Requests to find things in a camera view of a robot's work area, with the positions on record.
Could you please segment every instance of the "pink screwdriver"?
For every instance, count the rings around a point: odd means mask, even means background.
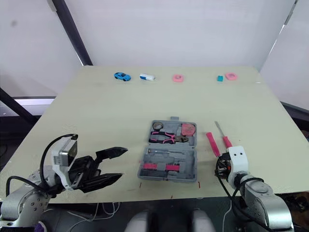
[[[231,144],[231,142],[229,141],[228,137],[225,136],[225,135],[223,134],[223,131],[221,130],[221,127],[220,127],[219,123],[218,123],[217,121],[215,121],[214,123],[216,124],[217,128],[219,129],[219,131],[220,131],[220,133],[221,133],[221,135],[222,135],[222,139],[223,139],[223,142],[224,142],[224,144],[225,144],[225,147],[226,147],[226,148],[231,147],[232,144]]]

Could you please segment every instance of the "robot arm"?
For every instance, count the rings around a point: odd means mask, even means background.
[[[50,199],[66,189],[90,192],[113,184],[122,173],[100,175],[98,166],[104,159],[118,157],[126,151],[123,147],[113,147],[96,152],[95,160],[91,156],[75,159],[77,140],[73,136],[61,138],[51,152],[53,165],[43,169],[48,187],[43,187],[40,171],[37,170],[28,180],[41,189],[44,188],[44,191],[25,183],[9,194],[1,206],[0,231],[5,231],[5,228],[24,228],[25,231],[26,228],[33,228]]]
[[[227,153],[222,154],[218,161],[220,165],[216,170],[217,175],[227,178],[233,189],[240,190],[247,205],[245,210],[247,214],[273,231],[294,231],[291,213],[283,199],[276,196],[268,184],[250,180],[253,176],[249,173],[243,147],[229,147]]]

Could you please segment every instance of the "beige table top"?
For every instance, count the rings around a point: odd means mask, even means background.
[[[115,72],[132,76],[116,80]],[[216,76],[235,72],[237,81],[217,82]],[[153,74],[154,82],[139,79]],[[181,73],[183,83],[172,82]],[[153,120],[197,124],[198,173],[196,183],[146,181],[137,177],[139,160],[147,146]],[[0,198],[11,175],[28,177],[38,169],[50,141],[77,133],[77,157],[92,155],[113,146],[129,149],[122,156],[104,160],[102,173],[123,172],[115,184],[82,193],[65,191],[52,203],[124,202],[176,198],[225,196],[214,176],[216,158],[205,133],[211,131],[221,152],[225,150],[214,121],[233,145],[242,145],[251,174],[263,178],[275,193],[309,190],[309,143],[278,99],[253,67],[83,67],[65,91],[27,135],[0,174]],[[50,156],[45,164],[50,164]],[[12,181],[11,189],[21,185]]]

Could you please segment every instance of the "pliers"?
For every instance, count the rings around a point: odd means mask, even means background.
[[[149,139],[150,143],[158,143],[158,144],[175,144],[176,142],[185,143],[188,142],[189,139],[185,136],[176,136],[174,133],[167,133],[163,131],[152,131],[151,135],[164,135],[169,137],[169,139],[165,140],[157,140],[157,139]]]

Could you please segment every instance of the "toolbox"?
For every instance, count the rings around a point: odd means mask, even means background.
[[[194,130],[185,133],[184,126]],[[145,180],[195,182],[197,180],[197,125],[181,122],[178,117],[170,121],[154,120],[148,137],[138,177]]]

